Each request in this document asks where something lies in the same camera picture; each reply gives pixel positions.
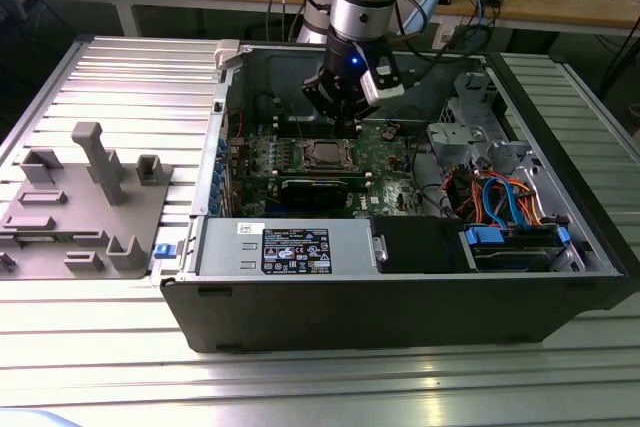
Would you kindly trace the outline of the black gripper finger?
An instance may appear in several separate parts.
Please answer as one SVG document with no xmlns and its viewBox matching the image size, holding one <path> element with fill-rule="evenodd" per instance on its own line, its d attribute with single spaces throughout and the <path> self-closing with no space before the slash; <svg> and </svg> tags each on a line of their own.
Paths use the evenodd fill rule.
<svg viewBox="0 0 640 427">
<path fill-rule="evenodd" d="M 351 121 L 349 123 L 349 137 L 357 138 L 361 129 L 361 121 L 373 112 L 373 107 L 369 104 L 361 88 L 352 95 L 350 99 Z"/>
<path fill-rule="evenodd" d="M 338 89 L 335 89 L 331 82 L 326 82 L 322 74 L 308 77 L 302 84 L 303 94 L 320 116 L 327 119 L 336 137 L 346 137 L 351 123 L 351 107 L 341 87 L 341 82 L 338 82 Z"/>
</svg>

